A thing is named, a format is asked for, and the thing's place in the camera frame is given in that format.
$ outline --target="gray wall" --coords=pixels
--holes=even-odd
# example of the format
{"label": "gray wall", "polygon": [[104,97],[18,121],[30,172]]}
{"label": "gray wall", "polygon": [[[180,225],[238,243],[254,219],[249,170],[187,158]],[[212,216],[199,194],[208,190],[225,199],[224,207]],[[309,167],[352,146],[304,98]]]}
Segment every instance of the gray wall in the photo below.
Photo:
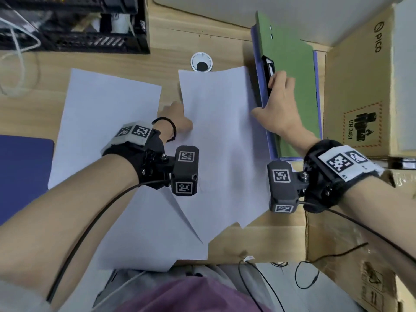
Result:
{"label": "gray wall", "polygon": [[258,10],[299,38],[334,45],[395,0],[154,0],[216,20],[251,27]]}

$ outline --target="person's right hand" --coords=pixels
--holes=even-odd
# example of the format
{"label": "person's right hand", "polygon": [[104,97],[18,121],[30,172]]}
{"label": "person's right hand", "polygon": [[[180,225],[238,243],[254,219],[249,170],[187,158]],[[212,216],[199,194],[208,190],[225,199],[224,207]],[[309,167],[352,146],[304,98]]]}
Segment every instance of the person's right hand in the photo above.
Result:
{"label": "person's right hand", "polygon": [[295,79],[287,77],[286,71],[274,73],[268,84],[272,93],[266,107],[257,107],[251,113],[264,128],[281,136],[304,157],[320,139],[302,124],[294,100],[294,84]]}

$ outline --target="blue notebook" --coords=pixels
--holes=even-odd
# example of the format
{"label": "blue notebook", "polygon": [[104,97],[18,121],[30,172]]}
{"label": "blue notebook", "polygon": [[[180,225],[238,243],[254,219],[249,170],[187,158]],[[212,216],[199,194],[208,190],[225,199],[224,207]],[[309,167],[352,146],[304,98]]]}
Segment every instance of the blue notebook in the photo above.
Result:
{"label": "blue notebook", "polygon": [[0,135],[0,225],[47,191],[54,142]]}

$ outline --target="purple shirt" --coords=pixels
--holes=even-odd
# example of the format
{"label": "purple shirt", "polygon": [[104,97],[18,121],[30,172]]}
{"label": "purple shirt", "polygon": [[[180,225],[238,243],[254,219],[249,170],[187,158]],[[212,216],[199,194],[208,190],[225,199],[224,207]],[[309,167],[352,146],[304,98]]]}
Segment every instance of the purple shirt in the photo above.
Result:
{"label": "purple shirt", "polygon": [[[264,312],[272,312],[260,304]],[[129,300],[116,312],[258,312],[253,299],[213,278],[186,277]]]}

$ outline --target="wooden table surface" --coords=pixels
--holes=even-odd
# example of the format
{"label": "wooden table surface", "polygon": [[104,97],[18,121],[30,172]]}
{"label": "wooden table surface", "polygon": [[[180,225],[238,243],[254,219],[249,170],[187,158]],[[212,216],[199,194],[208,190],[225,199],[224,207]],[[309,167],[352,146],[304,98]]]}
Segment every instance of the wooden table surface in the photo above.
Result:
{"label": "wooden table surface", "polygon": [[[190,58],[195,52],[206,52],[212,57],[212,71],[246,65],[252,82],[257,81],[249,29],[159,6],[152,0],[148,6],[150,55],[42,52],[37,54],[37,64],[34,53],[24,54],[28,90],[17,99],[0,95],[0,134],[56,142],[71,68],[160,85],[160,106],[181,100],[178,69],[191,70]],[[325,55],[329,47],[311,45],[319,51],[323,102]],[[2,85],[17,83],[19,71],[15,57],[3,62]],[[237,262],[245,253],[263,262],[304,260],[305,225],[302,208],[291,215],[267,212],[245,229],[235,224],[223,231],[210,243],[208,261]]]}

